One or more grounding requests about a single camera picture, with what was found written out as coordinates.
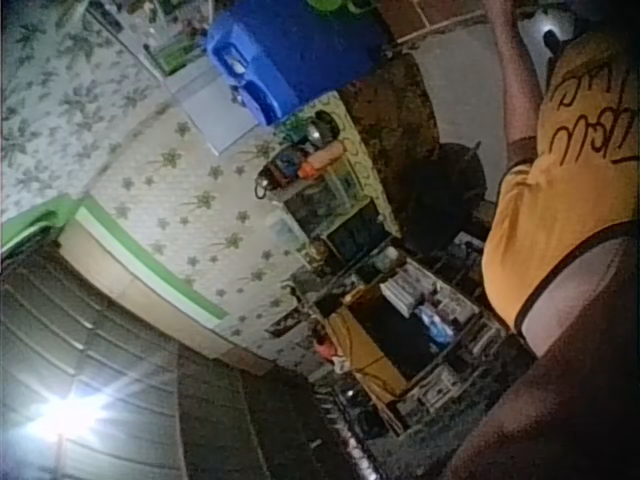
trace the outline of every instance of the green trim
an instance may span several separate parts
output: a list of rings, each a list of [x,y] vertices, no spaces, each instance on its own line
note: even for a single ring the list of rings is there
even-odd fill
[[[78,211],[80,203],[62,194],[10,218],[2,224],[2,247],[6,248],[36,220],[63,227]]]
[[[129,235],[94,197],[91,195],[86,196],[83,199],[82,206],[120,245],[171,288],[217,319],[222,320],[229,315],[226,310],[195,291],[184,280],[177,277],[171,270],[160,263],[146,248]]]

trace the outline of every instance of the blue plastic box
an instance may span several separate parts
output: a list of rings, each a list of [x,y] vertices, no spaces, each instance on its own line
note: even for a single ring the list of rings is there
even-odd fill
[[[370,73],[387,37],[373,13],[322,14],[305,0],[239,0],[209,28],[207,53],[262,125]]]

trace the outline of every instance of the yellow t-shirt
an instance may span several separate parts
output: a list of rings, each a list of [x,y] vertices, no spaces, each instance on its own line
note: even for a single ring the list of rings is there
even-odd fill
[[[563,268],[636,228],[638,70],[616,45],[598,33],[567,47],[540,110],[538,157],[503,179],[483,274],[515,329]]]

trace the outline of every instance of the bright light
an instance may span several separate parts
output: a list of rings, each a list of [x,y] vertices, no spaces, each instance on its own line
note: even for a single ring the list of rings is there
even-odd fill
[[[56,399],[45,405],[43,415],[34,421],[31,431],[55,441],[60,436],[78,438],[89,433],[96,420],[104,417],[99,397]]]

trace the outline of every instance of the blue container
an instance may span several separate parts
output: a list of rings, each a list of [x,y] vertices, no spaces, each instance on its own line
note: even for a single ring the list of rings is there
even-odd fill
[[[306,0],[239,0],[211,25],[207,52],[247,108],[272,125],[370,73],[387,41],[373,14],[331,14]]]

